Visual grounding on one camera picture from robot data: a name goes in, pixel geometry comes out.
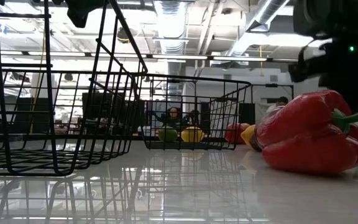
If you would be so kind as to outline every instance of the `red bell pepper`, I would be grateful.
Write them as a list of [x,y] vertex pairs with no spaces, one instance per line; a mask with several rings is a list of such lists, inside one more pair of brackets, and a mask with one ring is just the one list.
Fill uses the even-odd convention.
[[336,91],[307,93],[262,121],[257,140],[275,169],[337,174],[358,166],[357,121]]

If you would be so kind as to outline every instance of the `black wire basket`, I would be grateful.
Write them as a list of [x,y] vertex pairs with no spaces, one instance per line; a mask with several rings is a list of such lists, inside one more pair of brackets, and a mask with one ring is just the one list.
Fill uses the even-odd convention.
[[233,125],[249,82],[153,74],[144,79],[150,100],[139,134],[148,149],[236,148],[237,141],[228,142],[225,135],[240,135]]
[[[147,73],[147,67],[117,2],[104,2],[92,72],[51,71],[50,15],[48,1],[44,3],[44,15],[0,13],[0,17],[45,21],[45,64],[2,63],[0,48],[0,175],[69,175],[128,153],[131,146],[142,83],[138,73]],[[116,13],[110,50],[102,43],[108,4]],[[137,72],[128,72],[114,57],[119,23],[137,55]],[[97,72],[101,49],[109,55],[107,72]],[[119,72],[111,71],[113,64]],[[36,85],[29,83],[29,77]],[[79,86],[80,77],[86,77],[88,84]],[[67,85],[67,80],[76,84]],[[68,100],[58,98],[62,92],[70,92]],[[55,119],[58,108],[69,111],[65,122]],[[74,121],[79,111],[82,118]]]

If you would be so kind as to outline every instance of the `woman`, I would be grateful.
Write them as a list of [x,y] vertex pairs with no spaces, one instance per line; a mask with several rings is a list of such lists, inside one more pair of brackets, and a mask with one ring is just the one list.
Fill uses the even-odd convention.
[[189,117],[182,118],[180,115],[180,109],[176,107],[170,108],[167,113],[161,114],[161,117],[158,117],[155,112],[153,112],[155,119],[163,123],[163,126],[169,126],[177,131],[181,131],[181,128],[189,126]]

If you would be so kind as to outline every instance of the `ceiling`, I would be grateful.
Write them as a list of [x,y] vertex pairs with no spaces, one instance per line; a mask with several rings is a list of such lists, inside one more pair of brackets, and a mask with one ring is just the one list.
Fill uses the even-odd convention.
[[[196,0],[189,3],[186,18],[186,45],[185,55],[198,55],[205,52],[205,55],[216,55],[230,49],[236,39],[244,33],[246,23],[245,15],[257,8],[258,0],[222,0],[211,2],[212,0]],[[77,28],[67,17],[67,7],[64,4],[56,6],[51,0],[50,3],[50,28],[51,39],[50,48],[52,52],[52,64],[54,70],[81,70],[90,71],[93,69],[94,53],[96,51],[96,41],[98,37],[101,9],[92,11],[88,16],[85,28]],[[15,12],[19,14],[42,14],[43,2],[34,3],[31,0],[6,0],[5,6],[0,6],[0,12]],[[210,23],[208,25],[208,8],[213,5]],[[133,10],[122,8],[126,22],[131,29],[136,45],[142,54],[162,54],[160,40],[158,40],[158,18],[155,11],[148,9]],[[300,47],[306,45],[309,37],[300,37],[293,33],[292,27],[292,1],[284,8],[279,10],[278,16],[272,21],[269,31],[269,38],[257,45],[251,45],[245,53],[250,57],[269,57],[269,58],[297,58]],[[103,44],[111,48],[112,34],[114,32],[115,13],[109,8],[106,14],[104,26]],[[2,62],[5,63],[40,63],[45,60],[41,57],[43,49],[44,20],[43,19],[21,19],[21,18],[0,18],[0,36]],[[199,46],[200,38],[204,38],[204,44]],[[17,52],[17,54],[5,55],[4,52]],[[76,53],[86,52],[89,57],[79,57]],[[131,44],[117,42],[115,53],[133,54]],[[120,63],[124,64],[129,71],[136,72],[138,63],[131,58],[120,58]],[[146,60],[149,73],[166,73],[167,61],[154,59]],[[194,67],[194,60],[187,60],[185,67]],[[250,62],[249,71],[253,68],[260,68],[260,62]],[[282,68],[282,63],[264,63],[264,68]],[[101,58],[98,70],[108,69],[108,57]],[[204,72],[215,75],[216,72]],[[33,74],[28,74],[30,82],[33,82]],[[74,77],[80,83],[89,83],[89,77],[83,76],[84,80]],[[7,80],[7,82],[18,84],[18,81]],[[75,86],[76,82],[68,82],[64,85]],[[72,96],[71,90],[62,90],[58,100],[66,100],[67,95]]]
[[[203,49],[206,54],[211,52],[223,52],[228,50],[237,39],[239,32],[241,34],[242,26],[245,22],[245,14],[257,7],[256,0],[224,0],[224,14],[213,15],[209,29],[213,27],[213,38],[211,43]],[[196,53],[200,35],[203,30],[203,20],[205,12],[210,4],[209,0],[197,0],[188,5],[186,22],[185,54]],[[35,4],[30,0],[7,0],[4,7],[0,7],[4,12],[33,13],[40,14],[43,11],[41,4]],[[56,52],[95,52],[99,24],[101,18],[101,9],[94,10],[88,16],[86,27],[76,28],[67,17],[67,8],[55,6],[50,3],[50,13],[52,18],[51,30],[51,51]],[[156,41],[158,37],[158,23],[156,13],[153,11],[137,11],[123,9],[126,22],[131,28],[132,35],[135,37],[140,52],[146,54],[159,54],[161,52],[160,42]],[[278,16],[272,22],[271,33],[290,34],[292,29],[291,3],[284,7],[278,13]],[[109,9],[106,15],[106,21],[114,21],[114,13]],[[0,24],[6,27],[5,34],[1,34],[2,50],[19,51],[41,51],[44,22],[41,19],[20,19],[20,18],[1,18]],[[106,23],[104,26],[104,41],[107,46],[111,45],[111,37],[114,30],[112,23]],[[247,50],[250,56],[279,57],[279,58],[297,58],[300,47],[306,42],[289,42],[288,38],[277,37],[272,41],[276,45],[255,45]],[[133,53],[129,44],[118,43],[116,52]]]

